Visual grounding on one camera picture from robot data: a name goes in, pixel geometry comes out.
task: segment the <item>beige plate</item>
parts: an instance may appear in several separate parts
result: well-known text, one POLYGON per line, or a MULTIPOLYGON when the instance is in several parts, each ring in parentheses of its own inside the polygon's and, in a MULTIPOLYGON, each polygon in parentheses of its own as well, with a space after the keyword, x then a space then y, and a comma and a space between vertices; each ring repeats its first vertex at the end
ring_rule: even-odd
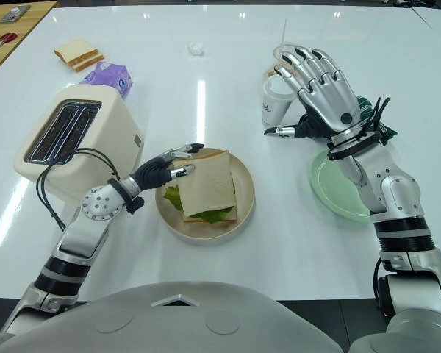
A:
MULTIPOLYGON (((195 154, 195 156, 202 157, 220 151, 220 149, 205 148, 195 154)), ((232 179, 234 180, 235 197, 237 199, 237 221, 235 222, 219 222, 215 224, 185 223, 182 220, 181 213, 173 207, 167 199, 163 198, 165 189, 169 186, 176 185, 176 181, 168 182, 155 191, 155 202, 157 203, 160 215, 166 224, 179 235, 181 239, 190 243, 211 245, 227 240, 233 234, 238 233, 234 231, 245 222, 253 209, 255 190, 250 172, 245 165, 232 154, 230 154, 230 170, 232 179)))

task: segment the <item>white toaster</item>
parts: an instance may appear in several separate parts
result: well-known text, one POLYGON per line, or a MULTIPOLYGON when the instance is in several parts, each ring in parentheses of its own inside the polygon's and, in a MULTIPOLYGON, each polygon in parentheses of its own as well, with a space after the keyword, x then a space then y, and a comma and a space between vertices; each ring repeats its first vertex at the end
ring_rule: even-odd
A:
MULTIPOLYGON (((121 177, 132 172, 143 138, 116 89, 74 85, 60 92, 18 150, 14 167, 36 182, 54 159, 83 147, 106 154, 121 177)), ((105 185, 111 173, 95 157, 75 154, 50 170, 46 191, 79 206, 89 189, 105 185)))

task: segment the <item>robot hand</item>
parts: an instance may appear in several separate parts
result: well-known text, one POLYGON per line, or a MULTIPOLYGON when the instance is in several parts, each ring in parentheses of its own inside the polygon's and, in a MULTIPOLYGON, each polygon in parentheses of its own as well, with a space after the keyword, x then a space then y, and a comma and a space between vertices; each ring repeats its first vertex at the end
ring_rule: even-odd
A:
POLYGON ((270 128, 265 135, 331 138, 360 122, 361 112, 354 92, 327 53, 291 45, 275 51, 280 51, 289 68, 276 65, 274 71, 297 93, 306 115, 298 125, 270 128))
POLYGON ((196 153, 203 147, 204 145, 201 143, 191 143, 165 151, 141 165, 130 177, 137 183, 141 191, 158 188, 170 180, 192 173, 194 171, 192 164, 173 170, 166 168, 175 158, 190 158, 190 153, 196 153))
POLYGON ((196 153, 204 147, 201 143, 183 145, 177 149, 169 149, 159 156, 142 164, 134 173, 122 180, 110 179, 110 184, 123 198, 126 210, 134 213, 144 205, 141 197, 143 190, 155 189, 173 179, 183 177, 194 171, 194 165, 188 164, 178 169, 169 170, 167 167, 175 158, 190 158, 190 153, 196 153))

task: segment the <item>paper cup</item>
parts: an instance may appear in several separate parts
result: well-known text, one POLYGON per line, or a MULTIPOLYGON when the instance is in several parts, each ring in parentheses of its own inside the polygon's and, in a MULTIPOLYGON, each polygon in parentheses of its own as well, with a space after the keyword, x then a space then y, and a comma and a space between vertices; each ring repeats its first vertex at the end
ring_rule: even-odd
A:
POLYGON ((263 124, 278 126, 294 98, 295 93, 279 75, 268 77, 263 85, 263 124))

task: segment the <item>bread slice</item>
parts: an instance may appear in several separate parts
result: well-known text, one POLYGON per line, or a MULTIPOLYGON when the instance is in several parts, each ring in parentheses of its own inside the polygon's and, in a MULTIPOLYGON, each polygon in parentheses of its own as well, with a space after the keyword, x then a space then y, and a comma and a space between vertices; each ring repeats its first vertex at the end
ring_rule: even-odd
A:
POLYGON ((74 66, 98 54, 98 49, 89 44, 85 39, 80 38, 64 44, 54 53, 67 65, 74 66))
POLYGON ((197 159, 174 160, 173 164, 175 168, 187 164, 196 167, 194 173, 177 180, 185 217, 237 206, 229 151, 197 159))
POLYGON ((104 56, 102 54, 96 55, 95 57, 89 57, 85 61, 82 61, 80 63, 73 65, 72 69, 79 72, 79 71, 83 70, 84 68, 87 68, 88 66, 96 63, 97 61, 103 60, 103 59, 104 59, 104 56))

